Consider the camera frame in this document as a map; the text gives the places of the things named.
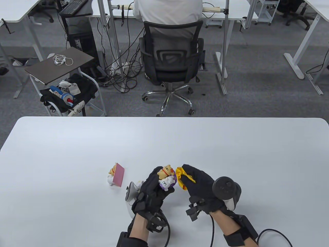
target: chair armrest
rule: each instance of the chair armrest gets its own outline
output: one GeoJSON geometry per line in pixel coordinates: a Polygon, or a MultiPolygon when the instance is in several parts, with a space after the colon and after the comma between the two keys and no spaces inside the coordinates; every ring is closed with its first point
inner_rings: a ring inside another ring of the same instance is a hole
{"type": "Polygon", "coordinates": [[[198,38],[198,52],[203,51],[203,46],[204,46],[204,39],[203,38],[198,38]]]}
{"type": "Polygon", "coordinates": [[[152,57],[151,54],[149,54],[145,51],[145,39],[143,37],[139,38],[139,48],[140,48],[140,52],[143,55],[148,56],[148,57],[152,57]]]}

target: small figurine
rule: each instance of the small figurine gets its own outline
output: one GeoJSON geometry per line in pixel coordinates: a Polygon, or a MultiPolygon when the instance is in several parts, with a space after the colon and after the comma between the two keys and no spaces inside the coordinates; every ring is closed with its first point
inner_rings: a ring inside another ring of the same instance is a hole
{"type": "Polygon", "coordinates": [[[111,186],[114,184],[113,183],[113,177],[114,177],[115,169],[116,169],[116,163],[115,163],[114,167],[110,170],[109,175],[107,176],[107,182],[111,186]]]}
{"type": "Polygon", "coordinates": [[[164,166],[159,172],[159,180],[162,180],[170,175],[175,175],[174,169],[170,165],[164,166]]]}
{"type": "Polygon", "coordinates": [[[176,183],[176,180],[173,175],[170,175],[164,179],[159,180],[159,185],[164,191],[168,191],[168,188],[170,186],[175,185],[175,183],[176,183]]]}

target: forearm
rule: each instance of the forearm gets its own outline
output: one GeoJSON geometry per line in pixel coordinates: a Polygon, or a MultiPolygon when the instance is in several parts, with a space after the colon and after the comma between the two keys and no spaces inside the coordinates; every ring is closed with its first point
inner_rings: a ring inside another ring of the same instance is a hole
{"type": "Polygon", "coordinates": [[[146,226],[147,220],[139,214],[136,214],[133,228],[129,237],[139,238],[147,242],[149,231],[146,229],[146,226]]]}
{"type": "MultiPolygon", "coordinates": [[[[230,216],[227,216],[220,210],[214,213],[211,212],[210,215],[217,222],[218,226],[220,227],[225,236],[230,235],[241,228],[230,216]]],[[[244,245],[246,247],[257,246],[257,244],[251,238],[247,238],[244,241],[244,245]]]]}

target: black bag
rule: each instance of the black bag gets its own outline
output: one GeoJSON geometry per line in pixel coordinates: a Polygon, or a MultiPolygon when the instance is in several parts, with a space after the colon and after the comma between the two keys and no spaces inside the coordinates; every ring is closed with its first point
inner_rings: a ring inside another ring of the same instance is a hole
{"type": "Polygon", "coordinates": [[[72,109],[81,101],[85,101],[87,104],[92,98],[95,98],[95,93],[97,92],[96,85],[84,76],[80,76],[79,74],[73,74],[71,77],[67,78],[65,81],[69,83],[76,83],[80,89],[79,94],[74,96],[73,106],[67,105],[64,100],[57,97],[55,94],[51,93],[49,89],[40,90],[42,97],[40,101],[43,102],[45,106],[50,106],[49,102],[54,103],[61,113],[67,112],[69,109],[72,109]]]}

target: hand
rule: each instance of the hand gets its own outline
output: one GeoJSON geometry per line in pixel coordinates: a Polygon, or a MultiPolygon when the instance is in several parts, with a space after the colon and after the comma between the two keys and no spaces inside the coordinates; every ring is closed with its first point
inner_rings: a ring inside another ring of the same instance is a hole
{"type": "Polygon", "coordinates": [[[187,187],[190,196],[199,197],[200,200],[204,200],[203,203],[197,203],[202,211],[209,214],[219,209],[226,209],[224,202],[218,199],[213,193],[214,180],[211,176],[190,165],[184,164],[182,168],[195,180],[194,183],[187,176],[181,176],[181,181],[187,187]]]}
{"type": "Polygon", "coordinates": [[[137,200],[132,206],[132,211],[134,214],[139,211],[147,211],[152,214],[159,212],[163,204],[163,200],[175,191],[174,188],[169,188],[168,191],[164,191],[160,187],[159,175],[157,173],[161,169],[162,166],[155,168],[141,186],[137,200]]]}

